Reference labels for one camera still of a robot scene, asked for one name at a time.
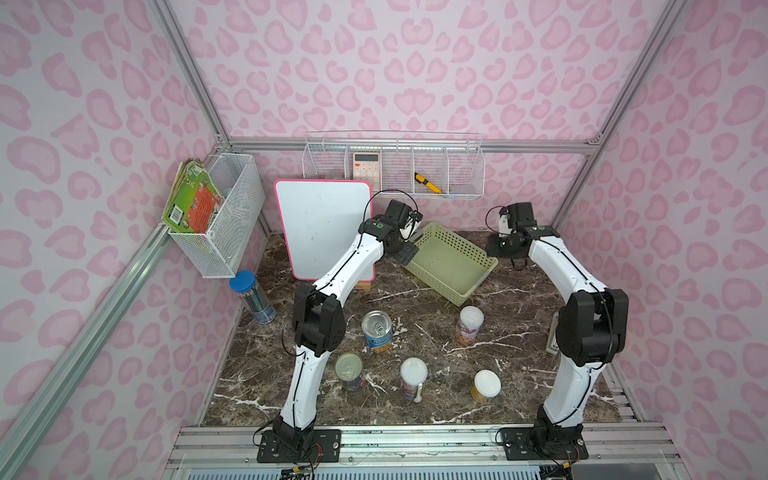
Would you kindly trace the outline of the blue lid pencil tube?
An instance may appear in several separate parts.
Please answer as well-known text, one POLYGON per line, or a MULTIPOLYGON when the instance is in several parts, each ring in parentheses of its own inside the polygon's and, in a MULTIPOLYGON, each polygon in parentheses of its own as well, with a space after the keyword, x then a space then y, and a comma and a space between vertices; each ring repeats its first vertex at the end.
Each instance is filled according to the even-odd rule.
POLYGON ((265 325, 276 319, 274 306, 259 285, 253 272, 238 272, 229 280, 229 286, 237 294, 256 323, 265 325))

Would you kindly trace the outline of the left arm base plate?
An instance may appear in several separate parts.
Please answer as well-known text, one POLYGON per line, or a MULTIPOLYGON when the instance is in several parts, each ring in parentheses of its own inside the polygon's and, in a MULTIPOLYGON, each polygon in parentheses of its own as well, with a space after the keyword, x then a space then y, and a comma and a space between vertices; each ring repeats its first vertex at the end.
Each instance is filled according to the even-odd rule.
POLYGON ((314 430, 294 442, 281 439, 273 430, 266 430, 257 446, 257 462, 260 464, 337 463, 342 446, 342 431, 314 430))

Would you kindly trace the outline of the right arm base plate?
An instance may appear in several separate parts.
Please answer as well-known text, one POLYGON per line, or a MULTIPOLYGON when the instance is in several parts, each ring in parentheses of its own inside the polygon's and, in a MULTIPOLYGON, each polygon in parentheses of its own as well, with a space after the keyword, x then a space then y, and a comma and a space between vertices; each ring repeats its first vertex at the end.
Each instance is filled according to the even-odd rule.
POLYGON ((494 442, 510 461, 564 461, 574 463, 590 456, 582 437, 583 427, 561 428, 535 425, 506 427, 496 431, 494 442))

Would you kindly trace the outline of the orange can white lid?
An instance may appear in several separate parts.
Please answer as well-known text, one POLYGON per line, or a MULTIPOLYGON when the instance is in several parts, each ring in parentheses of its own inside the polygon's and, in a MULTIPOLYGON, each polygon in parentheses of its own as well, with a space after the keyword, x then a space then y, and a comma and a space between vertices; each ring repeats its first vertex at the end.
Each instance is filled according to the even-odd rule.
POLYGON ((496 398, 502 389, 499 376, 491 370, 480 370, 474 376, 471 395, 477 402, 487 403, 496 398))

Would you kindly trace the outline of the blue can silver top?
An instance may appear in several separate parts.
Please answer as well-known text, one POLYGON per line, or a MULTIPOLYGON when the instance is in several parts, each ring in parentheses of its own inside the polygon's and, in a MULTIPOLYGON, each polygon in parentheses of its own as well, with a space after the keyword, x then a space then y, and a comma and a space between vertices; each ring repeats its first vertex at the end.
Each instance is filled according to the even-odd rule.
POLYGON ((373 353, 382 353, 391 347, 392 321, 385 312, 380 310, 368 312, 362 319, 362 331, 373 353))

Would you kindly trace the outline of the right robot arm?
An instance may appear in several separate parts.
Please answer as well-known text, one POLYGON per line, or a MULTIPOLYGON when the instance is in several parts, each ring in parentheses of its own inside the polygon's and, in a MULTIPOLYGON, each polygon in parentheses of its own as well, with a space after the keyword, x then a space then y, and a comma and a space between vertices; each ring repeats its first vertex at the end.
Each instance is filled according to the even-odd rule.
POLYGON ((487 237, 487 255, 537 265, 564 300, 554 334, 560 363, 531 433, 535 447, 552 450, 579 438, 590 393, 625 347, 629 298, 591 274, 553 227, 538 224, 531 203, 497 210, 498 226, 487 237))

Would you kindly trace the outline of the pink can white lid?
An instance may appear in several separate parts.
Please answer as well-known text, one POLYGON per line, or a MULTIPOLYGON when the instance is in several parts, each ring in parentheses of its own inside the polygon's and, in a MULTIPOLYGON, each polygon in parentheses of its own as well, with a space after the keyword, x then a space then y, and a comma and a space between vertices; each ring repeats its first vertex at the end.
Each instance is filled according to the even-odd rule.
POLYGON ((484 313, 478 307, 466 306, 462 308, 456 324, 456 340, 465 346, 473 345, 484 320, 484 313))

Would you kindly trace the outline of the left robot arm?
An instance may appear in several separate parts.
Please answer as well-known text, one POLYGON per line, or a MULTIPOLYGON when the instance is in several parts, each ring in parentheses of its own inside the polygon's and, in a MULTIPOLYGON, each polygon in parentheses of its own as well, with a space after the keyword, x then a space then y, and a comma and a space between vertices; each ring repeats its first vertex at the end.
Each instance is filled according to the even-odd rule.
POLYGON ((310 449, 323 373, 346 333, 346 300, 364 271, 381 258, 391 256, 403 265, 410 262, 418 248, 409 236, 422 219, 422 214, 411 212, 365 220, 332 268, 295 292, 295 365, 285 404, 272 423, 279 445, 296 454, 310 449))

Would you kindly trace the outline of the yellow can white lid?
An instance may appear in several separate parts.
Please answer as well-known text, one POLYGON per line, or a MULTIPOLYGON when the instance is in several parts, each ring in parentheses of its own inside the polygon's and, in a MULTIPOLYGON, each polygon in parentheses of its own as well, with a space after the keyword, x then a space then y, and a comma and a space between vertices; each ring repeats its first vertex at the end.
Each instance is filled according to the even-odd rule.
POLYGON ((417 357, 404 360, 400 366, 401 392, 408 402, 421 403, 428 377, 426 363, 417 357))

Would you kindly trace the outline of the green plastic basket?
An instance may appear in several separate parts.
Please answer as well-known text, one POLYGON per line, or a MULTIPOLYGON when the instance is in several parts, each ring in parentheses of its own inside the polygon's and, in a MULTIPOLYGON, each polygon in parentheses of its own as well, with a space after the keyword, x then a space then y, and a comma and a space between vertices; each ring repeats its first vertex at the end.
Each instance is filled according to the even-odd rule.
POLYGON ((461 307, 498 265, 498 260, 438 222, 415 237, 417 254, 405 269, 457 307, 461 307))

